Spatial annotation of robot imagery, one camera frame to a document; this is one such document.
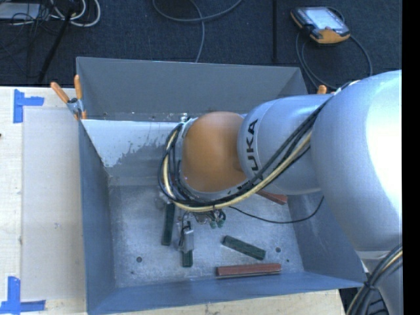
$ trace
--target cable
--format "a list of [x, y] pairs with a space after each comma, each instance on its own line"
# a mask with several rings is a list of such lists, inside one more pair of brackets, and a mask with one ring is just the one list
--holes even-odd
[[200, 16], [199, 18], [174, 18], [174, 17], [172, 17], [172, 16], [169, 16], [169, 15], [167, 15], [167, 14], [165, 14], [165, 13], [163, 13], [159, 8], [158, 8], [158, 6], [156, 6], [156, 0], [152, 0], [152, 3], [153, 3], [153, 6], [154, 6], [154, 8], [156, 9], [156, 11], [160, 14], [160, 15], [162, 15], [162, 16], [164, 16], [164, 17], [166, 17], [166, 18], [168, 18], [168, 19], [170, 19], [170, 20], [172, 20], [172, 21], [178, 21], [178, 22], [202, 22], [202, 21], [208, 21], [208, 20], [212, 20], [212, 19], [215, 19], [215, 18], [218, 18], [218, 17], [220, 17], [220, 16], [222, 16], [222, 15], [225, 15], [225, 14], [227, 14], [227, 13], [229, 13], [230, 11], [232, 11], [236, 6], [238, 6], [241, 2], [242, 2], [243, 0], [238, 0], [235, 4], [233, 4], [231, 7], [229, 7], [228, 9], [226, 9], [226, 10], [224, 10], [224, 11], [222, 11], [222, 12], [219, 12], [219, 13], [216, 13], [216, 14], [213, 14], [213, 15], [208, 15], [208, 16]]
[[347, 315], [365, 314], [369, 307], [372, 291], [376, 290], [377, 286], [384, 279], [401, 266], [402, 244], [396, 246], [392, 251], [390, 251], [390, 253], [377, 265], [372, 275], [353, 298], [347, 310]]
[[[170, 173], [168, 164], [169, 164], [169, 158], [171, 154], [171, 148], [174, 148], [175, 143], [177, 141], [177, 137], [179, 135], [179, 132], [182, 129], [182, 126], [184, 123], [180, 123], [175, 129], [171, 132], [171, 134], [168, 136], [167, 144], [165, 153], [163, 155], [163, 158], [161, 159], [160, 165], [159, 165], [159, 173], [158, 173], [158, 179], [159, 179], [159, 185], [162, 189], [162, 192], [170, 199], [170, 200], [176, 200], [179, 204], [179, 207], [184, 209], [186, 206], [189, 208], [193, 208], [191, 211], [201, 211], [203, 208], [206, 211], [209, 211], [210, 209], [216, 209], [216, 207], [225, 206], [225, 203], [228, 203], [228, 205], [232, 205], [233, 203], [236, 203], [239, 200], [245, 199], [246, 195], [248, 193], [252, 192], [255, 193], [259, 190], [259, 188], [263, 188], [264, 186], [269, 185], [278, 175], [279, 173], [271, 177], [274, 173], [270, 174], [268, 178], [263, 180], [264, 172], [273, 165], [275, 160], [280, 156], [280, 154], [289, 146], [287, 152], [283, 155], [281, 161], [279, 162], [277, 166], [283, 167], [281, 172], [284, 172], [287, 170], [287, 168], [294, 162], [297, 161], [298, 158], [300, 158], [307, 150], [304, 146], [299, 146], [299, 152], [296, 152], [295, 146], [296, 144], [301, 141], [301, 139], [308, 134], [310, 128], [313, 126], [315, 119], [317, 118], [318, 114], [322, 110], [322, 108], [327, 104], [327, 102], [332, 99], [332, 97], [328, 98], [323, 104], [321, 104], [318, 108], [316, 108], [296, 129], [295, 131], [289, 136], [288, 139], [278, 148], [276, 153], [266, 162], [264, 167], [252, 178], [249, 180], [246, 184], [244, 184], [239, 190], [232, 195], [223, 197], [221, 199], [216, 199], [213, 201], [203, 201], [202, 199], [198, 198], [197, 196], [192, 195], [189, 193], [189, 191], [182, 186], [180, 183], [180, 180], [178, 179], [180, 170], [177, 169], [175, 173]], [[175, 178], [176, 186], [173, 186], [173, 183], [171, 181], [171, 178]], [[181, 198], [174, 194], [175, 189], [177, 189], [178, 193], [182, 196]]]
[[[96, 5], [96, 10], [97, 10], [97, 16], [96, 16], [95, 20], [93, 22], [87, 23], [87, 24], [83, 24], [83, 23], [79, 23], [79, 22], [74, 21], [74, 20], [77, 20], [77, 19], [81, 18], [85, 14], [85, 12], [86, 12], [86, 1], [85, 0], [81, 0], [81, 2], [83, 4], [82, 11], [79, 14], [77, 14], [75, 16], [72, 16], [70, 18], [70, 23], [72, 25], [77, 26], [77, 27], [91, 27], [91, 26], [94, 26], [95, 24], [97, 24], [99, 22], [100, 15], [101, 15], [99, 1], [98, 0], [93, 0], [93, 1], [94, 1], [95, 5]], [[52, 4], [52, 8], [58, 14], [58, 16], [57, 15], [51, 15], [51, 17], [58, 18], [60, 20], [64, 20], [66, 17], [57, 8], [57, 6], [55, 5], [54, 0], [50, 0], [50, 2]]]
[[320, 209], [321, 204], [322, 204], [323, 201], [324, 201], [324, 197], [322, 196], [321, 201], [319, 202], [318, 206], [316, 207], [316, 209], [314, 210], [314, 212], [311, 213], [309, 216], [307, 216], [305, 218], [302, 218], [302, 219], [288, 220], [286, 222], [279, 222], [279, 221], [276, 221], [276, 220], [264, 219], [262, 217], [258, 217], [258, 216], [252, 215], [250, 213], [246, 213], [245, 211], [242, 211], [242, 210], [238, 209], [237, 207], [229, 207], [229, 208], [234, 209], [236, 211], [239, 211], [240, 213], [243, 213], [244, 215], [250, 216], [252, 218], [259, 219], [260, 221], [269, 222], [269, 223], [273, 223], [273, 224], [293, 224], [293, 223], [297, 223], [297, 222], [306, 221], [309, 218], [313, 217], [318, 212], [318, 210]]
[[200, 59], [201, 52], [202, 52], [203, 46], [204, 46], [204, 39], [205, 39], [205, 25], [204, 25], [204, 22], [205, 21], [212, 20], [212, 19], [215, 19], [215, 18], [218, 18], [220, 16], [223, 16], [223, 15], [227, 14], [228, 12], [230, 12], [234, 8], [236, 8], [236, 6], [238, 6], [243, 0], [238, 0], [230, 8], [228, 8], [228, 9], [222, 11], [222, 12], [219, 12], [219, 13], [216, 13], [216, 14], [213, 14], [213, 15], [209, 15], [209, 16], [203, 16], [202, 13], [201, 13], [201, 11], [200, 11], [200, 8], [197, 6], [197, 4], [193, 0], [188, 0], [188, 1], [191, 2], [191, 4], [193, 4], [194, 8], [197, 10], [198, 15], [199, 15], [199, 18], [174, 18], [174, 17], [172, 17], [170, 15], [167, 15], [164, 12], [162, 12], [158, 8], [158, 6], [156, 5], [156, 0], [152, 0], [152, 4], [153, 4], [153, 7], [155, 8], [155, 10], [160, 15], [162, 15], [163, 17], [168, 18], [168, 19], [170, 19], [172, 21], [176, 21], [176, 22], [190, 22], [190, 23], [201, 22], [201, 43], [200, 43], [200, 46], [199, 46], [198, 54], [197, 54], [196, 59], [194, 61], [195, 63], [197, 63], [199, 61], [199, 59]]
[[[255, 185], [254, 187], [252, 187], [250, 190], [248, 190], [246, 193], [231, 199], [230, 201], [224, 202], [224, 203], [220, 203], [220, 204], [215, 204], [209, 207], [203, 206], [203, 207], [190, 207], [188, 205], [185, 205], [179, 201], [177, 201], [176, 197], [173, 197], [172, 202], [179, 208], [187, 210], [187, 211], [193, 211], [193, 212], [206, 212], [206, 211], [212, 211], [212, 210], [216, 210], [216, 209], [222, 209], [223, 207], [228, 207], [230, 205], [234, 205], [235, 203], [242, 201], [246, 198], [248, 198], [249, 196], [255, 194], [256, 192], [260, 191], [261, 189], [263, 189], [266, 185], [268, 185], [269, 183], [271, 183], [278, 175], [280, 175], [283, 170], [297, 157], [297, 155], [309, 144], [310, 142], [310, 132], [309, 134], [307, 134], [307, 136], [305, 137], [305, 139], [298, 145], [298, 147], [296, 147], [296, 149], [293, 151], [293, 153], [283, 162], [281, 163], [279, 166], [277, 166], [277, 168], [275, 168], [275, 170], [273, 172], [271, 172], [264, 180], [262, 180], [260, 183], [258, 183], [257, 185]], [[167, 179], [167, 157], [164, 159], [163, 161], [163, 179], [165, 182], [165, 186], [168, 183], [168, 179]]]
[[[337, 10], [337, 9], [335, 9], [333, 7], [328, 7], [328, 8], [334, 10], [337, 14], [339, 14], [339, 17], [341, 18], [341, 20], [343, 22], [345, 21], [345, 18], [343, 16], [343, 14], [339, 10]], [[313, 84], [313, 86], [315, 86], [315, 88], [318, 88], [319, 84], [323, 84], [323, 85], [329, 87], [330, 89], [332, 89], [333, 91], [337, 90], [337, 88], [335, 86], [330, 85], [329, 83], [326, 83], [325, 81], [323, 81], [322, 79], [320, 79], [312, 71], [312, 69], [309, 68], [309, 65], [307, 64], [306, 59], [305, 59], [305, 47], [306, 47], [307, 43], [310, 42], [310, 39], [307, 39], [303, 43], [301, 49], [299, 50], [299, 36], [300, 36], [300, 34], [301, 34], [301, 32], [298, 32], [297, 33], [296, 40], [295, 40], [295, 48], [296, 48], [297, 58], [299, 60], [299, 63], [303, 67], [303, 70], [306, 72], [306, 74], [307, 74], [310, 82]], [[357, 44], [357, 46], [359, 46], [360, 49], [362, 50], [364, 56], [366, 57], [367, 63], [369, 65], [369, 76], [372, 76], [373, 75], [373, 66], [372, 66], [372, 62], [371, 62], [371, 59], [369, 57], [368, 52], [365, 50], [365, 48], [363, 47], [363, 45], [353, 35], [350, 35], [349, 38], [353, 42], [355, 42], [355, 44]]]

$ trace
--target dark green bar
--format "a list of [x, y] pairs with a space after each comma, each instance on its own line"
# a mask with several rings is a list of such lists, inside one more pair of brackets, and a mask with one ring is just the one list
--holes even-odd
[[172, 241], [173, 218], [175, 216], [175, 204], [170, 203], [165, 208], [165, 228], [163, 229], [161, 244], [169, 246]]
[[227, 246], [235, 251], [243, 253], [244, 255], [249, 255], [250, 257], [256, 258], [258, 260], [263, 260], [265, 258], [265, 251], [254, 245], [245, 243], [239, 239], [233, 238], [231, 236], [225, 236], [222, 244]]

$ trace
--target black cable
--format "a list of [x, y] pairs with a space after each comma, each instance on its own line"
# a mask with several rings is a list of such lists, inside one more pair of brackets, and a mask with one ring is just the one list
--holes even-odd
[[204, 25], [204, 22], [205, 21], [210, 21], [212, 19], [216, 19], [216, 18], [218, 18], [218, 17], [220, 17], [222, 15], [227, 14], [228, 12], [230, 12], [231, 10], [233, 10], [236, 6], [238, 6], [242, 2], [242, 0], [238, 0], [233, 6], [231, 6], [230, 8], [228, 8], [228, 9], [226, 9], [226, 10], [220, 12], [220, 13], [216, 13], [216, 14], [209, 15], [209, 16], [203, 16], [202, 13], [201, 13], [201, 11], [200, 11], [200, 8], [197, 6], [197, 4], [193, 0], [188, 0], [188, 1], [191, 2], [191, 4], [197, 10], [197, 13], [199, 15], [199, 18], [189, 18], [189, 19], [188, 18], [174, 18], [172, 16], [169, 16], [169, 15], [163, 13], [158, 8], [158, 6], [156, 5], [156, 0], [152, 0], [152, 4], [153, 4], [153, 7], [155, 8], [155, 10], [160, 15], [162, 15], [163, 17], [168, 18], [168, 19], [170, 19], [172, 21], [176, 21], [176, 22], [188, 22], [188, 23], [201, 22], [201, 43], [200, 43], [200, 46], [199, 46], [197, 57], [195, 59], [195, 63], [198, 63], [198, 61], [200, 59], [200, 56], [201, 56], [201, 52], [203, 50], [204, 40], [205, 40], [205, 25]]
[[[280, 148], [276, 151], [276, 153], [274, 153], [274, 155], [266, 162], [266, 164], [264, 165], [264, 167], [262, 167], [262, 169], [251, 179], [249, 180], [246, 184], [244, 184], [235, 194], [229, 195], [229, 196], [225, 196], [221, 199], [215, 199], [213, 201], [203, 201], [202, 199], [198, 199], [195, 196], [192, 196], [191, 194], [187, 194], [187, 196], [194, 197], [194, 199], [183, 199], [183, 198], [177, 198], [178, 201], [180, 203], [183, 203], [185, 205], [189, 205], [190, 207], [203, 207], [203, 206], [212, 206], [212, 205], [216, 205], [216, 204], [220, 204], [220, 203], [224, 203], [226, 201], [229, 201], [231, 199], [234, 199], [244, 193], [246, 193], [247, 191], [249, 191], [252, 187], [254, 187], [254, 185], [256, 184], [256, 182], [258, 180], [261, 180], [263, 177], [264, 172], [274, 163], [274, 161], [278, 158], [278, 156], [287, 148], [287, 146], [290, 147], [288, 149], [288, 151], [286, 152], [286, 154], [284, 154], [281, 162], [283, 162], [293, 151], [294, 145], [296, 145], [298, 143], [298, 141], [300, 141], [301, 137], [303, 137], [303, 135], [305, 135], [308, 130], [313, 126], [315, 119], [317, 118], [318, 114], [320, 113], [320, 111], [322, 110], [322, 108], [324, 108], [324, 106], [328, 103], [328, 101], [331, 98], [328, 98], [324, 103], [322, 103], [320, 106], [318, 106], [296, 129], [295, 131], [289, 136], [289, 138], [280, 146]], [[174, 139], [173, 143], [171, 144], [170, 147], [168, 147], [168, 150], [173, 148], [174, 146], [174, 142], [176, 142], [176, 139]], [[161, 183], [160, 180], [160, 174], [162, 172], [162, 166], [163, 166], [163, 159], [166, 156], [170, 156], [170, 153], [168, 152], [168, 150], [165, 152], [161, 163], [159, 165], [159, 185], [161, 186], [161, 188], [163, 188], [163, 184]], [[182, 193], [189, 193], [189, 191], [180, 183], [180, 181], [177, 181], [177, 186], [178, 189], [182, 192]], [[170, 199], [173, 199], [167, 192], [166, 190], [163, 190], [163, 193]]]
[[158, 6], [156, 5], [156, 0], [152, 0], [152, 3], [153, 3], [154, 8], [156, 9], [156, 11], [157, 11], [160, 15], [162, 15], [162, 16], [164, 16], [164, 17], [166, 17], [166, 18], [170, 19], [170, 20], [177, 21], [177, 22], [203, 22], [203, 21], [214, 20], [214, 19], [216, 19], [216, 18], [218, 18], [218, 17], [220, 17], [220, 16], [223, 16], [223, 15], [225, 15], [225, 14], [229, 13], [230, 11], [232, 11], [233, 9], [235, 9], [235, 8], [236, 8], [236, 6], [238, 6], [238, 5], [239, 5], [242, 1], [243, 1], [243, 0], [238, 0], [238, 1], [237, 1], [236, 3], [234, 3], [231, 7], [229, 7], [228, 9], [226, 9], [226, 10], [224, 10], [224, 11], [222, 11], [222, 12], [219, 12], [219, 13], [216, 13], [216, 14], [213, 14], [213, 15], [208, 15], [208, 16], [200, 16], [199, 18], [174, 18], [174, 17], [172, 17], [172, 16], [169, 16], [169, 15], [167, 15], [167, 14], [163, 13], [163, 12], [162, 12], [162, 11], [158, 8]]
[[376, 266], [372, 275], [360, 288], [358, 294], [354, 297], [350, 307], [347, 310], [348, 315], [364, 314], [369, 306], [372, 291], [395, 269], [402, 266], [402, 257], [390, 264], [402, 251], [402, 244], [397, 245], [388, 255]]
[[[328, 7], [329, 9], [335, 11], [337, 14], [339, 14], [339, 17], [341, 18], [341, 20], [344, 22], [345, 18], [343, 16], [343, 14], [333, 8], [333, 7]], [[312, 69], [310, 69], [308, 63], [306, 62], [305, 59], [305, 47], [306, 44], [308, 42], [310, 42], [310, 39], [307, 39], [303, 44], [301, 49], [299, 50], [299, 36], [300, 36], [301, 32], [298, 32], [297, 36], [296, 36], [296, 40], [295, 40], [295, 47], [296, 47], [296, 53], [297, 53], [297, 58], [299, 59], [299, 63], [301, 64], [301, 66], [303, 67], [303, 70], [306, 72], [306, 75], [308, 76], [310, 82], [313, 84], [313, 86], [315, 86], [315, 88], [317, 89], [319, 87], [319, 84], [323, 84], [326, 87], [329, 87], [330, 89], [332, 89], [333, 91], [337, 90], [337, 88], [333, 85], [330, 85], [329, 83], [326, 83], [325, 81], [323, 81], [322, 79], [320, 79], [313, 71]], [[362, 50], [363, 54], [366, 57], [367, 63], [369, 64], [369, 76], [373, 75], [373, 66], [372, 66], [372, 62], [371, 59], [369, 57], [368, 52], [365, 50], [365, 48], [363, 47], [363, 45], [353, 36], [350, 35], [349, 37], [353, 42], [355, 42], [355, 44], [357, 44], [357, 46], [360, 47], [360, 49]]]
[[272, 223], [272, 224], [293, 224], [293, 223], [297, 223], [297, 222], [306, 221], [309, 218], [313, 217], [318, 212], [318, 210], [320, 209], [323, 201], [324, 201], [324, 197], [322, 196], [321, 201], [319, 202], [318, 206], [316, 207], [316, 209], [314, 210], [314, 212], [311, 213], [309, 216], [307, 216], [305, 218], [302, 218], [302, 219], [288, 220], [288, 221], [285, 221], [285, 222], [281, 222], [281, 221], [277, 221], [277, 220], [264, 219], [262, 217], [258, 217], [258, 216], [252, 215], [251, 213], [246, 213], [245, 211], [242, 211], [241, 209], [238, 209], [237, 207], [230, 206], [229, 208], [231, 208], [233, 210], [236, 210], [236, 211], [239, 211], [240, 213], [243, 213], [244, 215], [247, 215], [249, 217], [252, 217], [252, 218], [255, 218], [255, 219], [259, 219], [260, 221], [269, 222], [269, 223]]

